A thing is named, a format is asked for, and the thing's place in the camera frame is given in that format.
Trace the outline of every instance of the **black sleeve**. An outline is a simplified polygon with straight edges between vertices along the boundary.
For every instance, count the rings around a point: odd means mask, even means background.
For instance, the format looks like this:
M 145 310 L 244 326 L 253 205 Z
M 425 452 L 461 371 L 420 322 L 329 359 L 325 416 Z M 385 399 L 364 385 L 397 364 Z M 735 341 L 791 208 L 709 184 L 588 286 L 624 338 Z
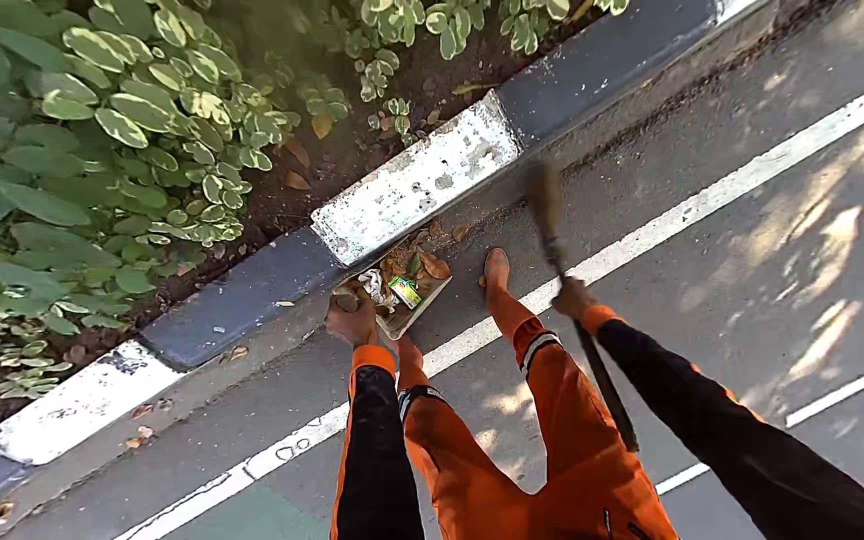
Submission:
M 769 540 L 863 538 L 864 487 L 762 422 L 685 358 L 619 320 L 596 335 L 649 409 L 708 465 Z
M 333 540 L 422 539 L 395 379 L 381 367 L 363 365 L 350 390 Z

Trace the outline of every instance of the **crumpled paper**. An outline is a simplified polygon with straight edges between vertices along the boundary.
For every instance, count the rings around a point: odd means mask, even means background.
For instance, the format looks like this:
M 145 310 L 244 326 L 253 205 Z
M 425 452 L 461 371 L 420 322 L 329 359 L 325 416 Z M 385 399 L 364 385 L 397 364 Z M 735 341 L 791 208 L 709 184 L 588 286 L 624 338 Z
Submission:
M 389 294 L 382 294 L 382 272 L 378 268 L 366 270 L 359 276 L 359 282 L 362 284 L 362 289 L 366 289 L 366 293 L 375 302 L 376 306 L 385 306 L 389 309 L 389 313 L 396 312 L 396 305 L 400 302 L 399 298 L 391 290 Z

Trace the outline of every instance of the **white curb block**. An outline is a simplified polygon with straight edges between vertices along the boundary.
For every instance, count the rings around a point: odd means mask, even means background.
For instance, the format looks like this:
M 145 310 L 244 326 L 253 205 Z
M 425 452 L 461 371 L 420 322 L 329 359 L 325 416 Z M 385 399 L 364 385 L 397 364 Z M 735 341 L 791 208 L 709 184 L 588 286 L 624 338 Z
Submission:
M 0 423 L 0 454 L 44 465 L 184 375 L 130 339 Z
M 522 154 L 490 90 L 402 153 L 312 212 L 336 259 L 359 263 L 462 197 Z

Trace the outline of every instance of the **leg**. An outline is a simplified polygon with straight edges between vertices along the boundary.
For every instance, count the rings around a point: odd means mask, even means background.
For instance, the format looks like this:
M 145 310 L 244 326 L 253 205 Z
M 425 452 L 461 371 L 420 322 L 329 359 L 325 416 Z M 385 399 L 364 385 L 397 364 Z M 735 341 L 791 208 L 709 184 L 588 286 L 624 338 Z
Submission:
M 543 537 L 677 538 L 642 464 L 626 451 L 616 423 L 585 374 L 524 305 L 508 291 L 509 260 L 486 260 L 486 302 L 515 349 L 532 390 L 547 454 L 547 483 L 534 513 Z
M 405 447 L 425 477 L 442 537 L 508 539 L 526 527 L 528 496 L 498 470 L 423 373 L 408 337 L 397 344 Z

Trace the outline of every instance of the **white road line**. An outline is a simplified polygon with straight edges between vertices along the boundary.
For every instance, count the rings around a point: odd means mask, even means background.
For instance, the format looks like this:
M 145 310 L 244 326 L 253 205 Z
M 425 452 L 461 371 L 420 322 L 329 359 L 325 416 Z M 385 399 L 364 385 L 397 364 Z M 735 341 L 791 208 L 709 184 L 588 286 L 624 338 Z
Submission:
M 590 284 L 602 279 L 863 125 L 864 94 L 595 253 L 572 268 L 569 274 Z M 521 301 L 533 313 L 542 313 L 549 309 L 557 291 L 556 279 L 550 279 Z M 484 319 L 426 354 L 425 371 L 430 377 L 436 375 L 500 337 L 501 333 L 492 318 Z M 233 471 L 248 471 L 249 461 L 257 460 L 258 457 L 262 457 L 263 465 L 256 471 L 256 479 L 276 470 L 309 448 L 341 432 L 345 427 L 348 407 L 349 404 L 344 403 L 319 416 L 256 456 L 223 472 L 211 480 L 210 485 L 221 485 L 220 479 L 229 477 Z M 249 480 L 241 487 L 236 486 L 234 491 L 207 489 L 209 484 L 203 485 L 193 494 L 142 521 L 115 540 L 158 540 L 255 481 Z
M 692 465 L 688 469 L 685 469 L 684 471 L 679 472 L 678 474 L 674 474 L 673 476 L 669 477 L 668 479 L 663 480 L 663 481 L 659 482 L 658 484 L 656 484 L 655 485 L 655 491 L 658 493 L 658 495 L 666 495 L 666 493 L 672 491 L 673 489 L 679 487 L 680 485 L 683 485 L 683 484 L 687 483 L 688 481 L 690 481 L 690 480 L 692 480 L 692 479 L 694 479 L 694 478 L 696 478 L 696 477 L 698 477 L 704 473 L 707 473 L 709 471 L 712 471 L 712 468 L 710 468 L 709 465 L 706 465 L 705 463 L 696 463 L 695 465 Z
M 825 411 L 833 405 L 846 400 L 851 396 L 855 396 L 862 390 L 864 390 L 864 374 L 838 390 L 829 392 L 799 410 L 789 413 L 788 416 L 785 417 L 785 427 L 788 429 L 793 426 L 798 426 L 798 424 L 809 420 L 811 417 Z
M 816 414 L 825 411 L 833 405 L 855 396 L 864 390 L 864 375 L 858 379 L 846 384 L 838 390 L 833 390 L 825 394 L 819 399 L 810 402 L 808 405 L 789 414 L 785 417 L 786 429 L 796 426 L 815 416 Z M 667 479 L 655 485 L 655 491 L 658 495 L 665 495 L 673 489 L 683 485 L 699 476 L 712 471 L 712 468 L 705 463 L 696 463 L 684 471 L 673 474 Z

